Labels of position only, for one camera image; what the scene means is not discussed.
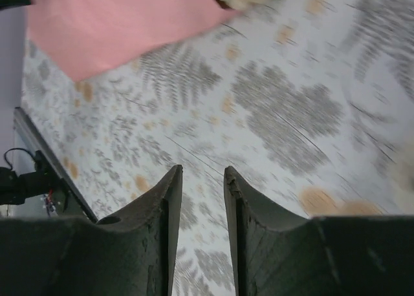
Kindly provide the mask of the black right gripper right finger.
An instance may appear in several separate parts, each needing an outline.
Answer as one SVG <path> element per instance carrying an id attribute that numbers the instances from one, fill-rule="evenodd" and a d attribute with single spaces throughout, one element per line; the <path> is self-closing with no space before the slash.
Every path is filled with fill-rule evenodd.
<path id="1" fill-rule="evenodd" d="M 238 295 L 412 295 L 413 217 L 303 218 L 233 167 L 224 200 Z"/>

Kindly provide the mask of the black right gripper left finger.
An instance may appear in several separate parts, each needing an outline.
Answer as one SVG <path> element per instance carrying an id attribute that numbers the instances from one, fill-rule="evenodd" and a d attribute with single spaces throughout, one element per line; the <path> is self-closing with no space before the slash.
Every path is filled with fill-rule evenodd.
<path id="1" fill-rule="evenodd" d="M 171 295 L 182 166 L 96 223 L 83 217 L 1 221 L 2 295 Z"/>

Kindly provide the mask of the pink wrapping paper sheet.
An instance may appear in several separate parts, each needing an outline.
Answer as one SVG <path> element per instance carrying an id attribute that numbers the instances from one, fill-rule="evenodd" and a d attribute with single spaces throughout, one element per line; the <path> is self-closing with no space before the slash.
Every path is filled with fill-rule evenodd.
<path id="1" fill-rule="evenodd" d="M 205 32 L 235 15 L 215 0 L 32 0 L 28 35 L 74 81 Z"/>

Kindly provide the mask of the cream ribbon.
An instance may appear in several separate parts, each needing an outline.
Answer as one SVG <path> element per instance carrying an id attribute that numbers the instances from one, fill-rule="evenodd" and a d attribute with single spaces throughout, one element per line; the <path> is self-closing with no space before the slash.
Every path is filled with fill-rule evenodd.
<path id="1" fill-rule="evenodd" d="M 388 168 L 391 194 L 404 214 L 413 214 L 413 138 L 399 148 Z"/>

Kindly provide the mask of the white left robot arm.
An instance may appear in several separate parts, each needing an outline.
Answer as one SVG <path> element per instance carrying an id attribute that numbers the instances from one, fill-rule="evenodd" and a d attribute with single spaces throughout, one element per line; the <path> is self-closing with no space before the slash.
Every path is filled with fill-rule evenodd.
<path id="1" fill-rule="evenodd" d="M 8 154 L 13 151 L 27 153 L 34 163 L 34 170 L 17 173 L 8 159 Z M 1 168 L 1 205 L 20 206 L 27 199 L 40 196 L 48 215 L 64 213 L 68 209 L 70 189 L 40 150 L 32 153 L 15 147 L 7 150 L 3 159 L 6 166 Z"/>

